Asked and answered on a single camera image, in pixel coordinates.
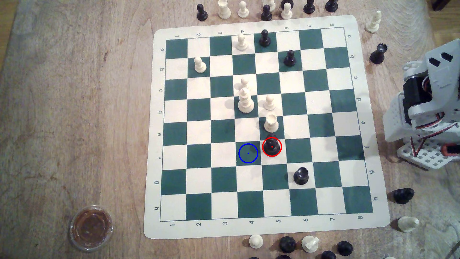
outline chessboard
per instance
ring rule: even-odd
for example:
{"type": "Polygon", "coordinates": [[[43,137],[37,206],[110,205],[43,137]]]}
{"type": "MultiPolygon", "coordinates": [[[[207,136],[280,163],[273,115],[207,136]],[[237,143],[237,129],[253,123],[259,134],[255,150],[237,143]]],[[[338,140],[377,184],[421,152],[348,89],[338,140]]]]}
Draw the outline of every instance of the chessboard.
{"type": "Polygon", "coordinates": [[[144,233],[178,239],[390,222],[354,16],[161,29],[154,36],[144,233]],[[259,45],[267,29],[271,44],[259,45]],[[248,47],[236,49],[244,34],[248,47]],[[283,60],[294,50],[296,64],[283,60]],[[206,71],[197,73],[194,58],[206,71]],[[241,78],[255,108],[238,109],[241,78]],[[281,143],[267,138],[274,97],[281,143]],[[304,185],[293,181],[300,167],[304,185]]]}

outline white chess piece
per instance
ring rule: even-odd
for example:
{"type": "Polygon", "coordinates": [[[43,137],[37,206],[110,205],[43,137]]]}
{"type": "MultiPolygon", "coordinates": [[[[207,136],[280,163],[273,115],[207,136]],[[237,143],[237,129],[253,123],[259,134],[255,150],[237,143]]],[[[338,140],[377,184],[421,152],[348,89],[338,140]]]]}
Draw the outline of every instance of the white chess piece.
{"type": "Polygon", "coordinates": [[[246,2],[240,2],[240,9],[238,10],[238,16],[241,18],[246,18],[249,15],[249,10],[246,8],[246,2]]]}
{"type": "Polygon", "coordinates": [[[219,17],[222,19],[228,19],[231,15],[231,11],[228,8],[227,0],[219,0],[219,17]]]}
{"type": "Polygon", "coordinates": [[[307,253],[314,253],[318,249],[319,239],[308,235],[302,239],[302,248],[307,253]]]}
{"type": "Polygon", "coordinates": [[[252,248],[255,248],[255,249],[261,248],[263,244],[264,244],[264,240],[262,239],[260,235],[252,235],[249,238],[249,245],[252,248]]]}
{"type": "Polygon", "coordinates": [[[238,109],[243,113],[250,113],[254,109],[254,101],[251,99],[251,93],[247,88],[241,88],[240,101],[238,102],[238,109]]]}
{"type": "Polygon", "coordinates": [[[376,33],[380,27],[380,20],[382,19],[382,13],[377,11],[374,16],[372,16],[372,20],[366,24],[366,31],[368,33],[376,33]]]}
{"type": "Polygon", "coordinates": [[[264,103],[264,108],[268,111],[273,111],[275,108],[276,108],[276,105],[273,103],[273,100],[275,98],[273,97],[273,95],[269,94],[267,95],[267,97],[265,98],[265,103],[264,103]]]}
{"type": "Polygon", "coordinates": [[[264,124],[265,130],[270,133],[273,133],[278,130],[279,126],[280,125],[278,123],[278,118],[276,117],[276,115],[272,113],[268,114],[264,124]]]}
{"type": "Polygon", "coordinates": [[[420,221],[415,217],[404,216],[398,219],[398,227],[405,233],[412,232],[419,224],[420,221]]]}
{"type": "Polygon", "coordinates": [[[292,11],[291,11],[290,3],[284,4],[284,10],[281,12],[281,17],[285,20],[289,20],[292,18],[292,11]]]}
{"type": "Polygon", "coordinates": [[[246,36],[244,34],[238,35],[238,43],[236,44],[236,49],[239,51],[244,51],[247,49],[246,36]]]}
{"type": "Polygon", "coordinates": [[[194,60],[195,62],[195,71],[198,73],[203,73],[206,71],[206,64],[201,60],[200,57],[196,57],[194,60]]]}

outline red circle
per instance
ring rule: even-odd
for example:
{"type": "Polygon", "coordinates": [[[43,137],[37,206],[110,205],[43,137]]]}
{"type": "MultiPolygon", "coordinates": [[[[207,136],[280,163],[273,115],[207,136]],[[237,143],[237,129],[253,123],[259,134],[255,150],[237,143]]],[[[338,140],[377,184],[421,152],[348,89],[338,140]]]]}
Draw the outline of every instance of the red circle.
{"type": "Polygon", "coordinates": [[[281,141],[279,139],[277,139],[275,137],[268,137],[268,138],[266,138],[264,140],[264,143],[262,143],[262,148],[261,149],[262,149],[262,151],[264,152],[265,155],[267,155],[269,157],[275,157],[275,156],[277,156],[277,155],[279,155],[281,153],[281,150],[283,149],[283,145],[281,144],[281,141]],[[276,140],[278,140],[278,142],[280,143],[280,152],[278,152],[278,154],[270,156],[270,155],[267,155],[267,153],[265,153],[264,144],[265,144],[265,141],[267,141],[267,139],[276,139],[276,140]]]}

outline blue circle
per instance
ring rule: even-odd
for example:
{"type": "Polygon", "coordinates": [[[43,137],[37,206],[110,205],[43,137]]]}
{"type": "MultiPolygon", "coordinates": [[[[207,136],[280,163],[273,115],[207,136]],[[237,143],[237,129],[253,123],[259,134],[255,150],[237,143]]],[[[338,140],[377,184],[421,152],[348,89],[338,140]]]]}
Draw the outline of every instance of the blue circle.
{"type": "Polygon", "coordinates": [[[254,161],[259,157],[259,150],[258,150],[258,149],[256,148],[256,146],[254,146],[253,144],[246,143],[246,144],[242,145],[242,146],[240,147],[240,149],[238,150],[238,157],[240,157],[241,161],[245,162],[246,164],[250,164],[250,163],[254,162],[254,161]],[[257,150],[256,158],[254,158],[254,160],[252,160],[251,162],[246,162],[246,161],[244,161],[243,159],[241,159],[240,151],[241,151],[241,148],[243,148],[245,145],[251,145],[251,146],[253,146],[253,147],[257,150]]]}

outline wood grain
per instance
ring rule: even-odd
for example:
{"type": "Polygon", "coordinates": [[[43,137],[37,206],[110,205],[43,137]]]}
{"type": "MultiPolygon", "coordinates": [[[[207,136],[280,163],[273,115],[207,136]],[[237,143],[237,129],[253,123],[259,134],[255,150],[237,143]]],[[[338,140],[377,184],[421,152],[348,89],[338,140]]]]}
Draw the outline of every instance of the wood grain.
{"type": "MultiPolygon", "coordinates": [[[[350,259],[458,258],[460,175],[458,164],[424,171],[396,158],[401,143],[384,140],[382,115],[402,89],[401,66],[434,48],[424,0],[339,1],[326,13],[316,1],[312,15],[354,15],[365,60],[378,43],[389,46],[385,62],[365,61],[387,190],[415,189],[407,205],[389,202],[391,217],[411,215],[421,226],[404,234],[391,226],[309,233],[320,238],[316,253],[296,250],[294,259],[316,258],[341,240],[355,248],[350,259]],[[371,35],[363,25],[383,14],[371,35]]],[[[221,20],[214,0],[20,2],[0,75],[0,258],[275,258],[284,234],[264,235],[264,246],[248,247],[248,236],[150,240],[143,234],[149,127],[152,39],[158,29],[258,21],[259,1],[247,1],[250,16],[221,20]],[[115,231],[103,249],[81,253],[70,245],[73,215],[90,204],[107,208],[115,231]]],[[[307,17],[297,1],[294,18],[307,17]]],[[[306,233],[290,234],[300,241],[306,233]]]]}

